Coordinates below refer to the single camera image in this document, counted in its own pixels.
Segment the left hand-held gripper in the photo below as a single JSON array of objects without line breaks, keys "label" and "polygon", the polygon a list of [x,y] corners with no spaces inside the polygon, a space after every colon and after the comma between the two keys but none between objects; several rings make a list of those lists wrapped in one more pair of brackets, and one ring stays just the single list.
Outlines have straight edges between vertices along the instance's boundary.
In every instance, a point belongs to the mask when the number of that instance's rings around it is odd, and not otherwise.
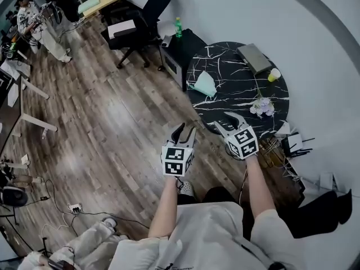
[{"label": "left hand-held gripper", "polygon": [[185,123],[176,125],[169,130],[168,140],[161,149],[163,175],[184,177],[194,159],[196,127],[192,127],[187,138],[180,142],[179,138]]}]

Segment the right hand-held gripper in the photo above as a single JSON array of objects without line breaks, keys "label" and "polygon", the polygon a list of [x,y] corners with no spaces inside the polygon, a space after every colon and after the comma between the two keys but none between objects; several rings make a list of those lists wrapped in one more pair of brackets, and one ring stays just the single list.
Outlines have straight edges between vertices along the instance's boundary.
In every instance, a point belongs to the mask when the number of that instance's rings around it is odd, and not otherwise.
[{"label": "right hand-held gripper", "polygon": [[253,128],[248,125],[243,116],[235,112],[224,112],[224,115],[229,118],[234,129],[228,131],[217,121],[214,122],[214,126],[224,138],[230,153],[240,160],[255,155],[259,151],[259,146]]}]

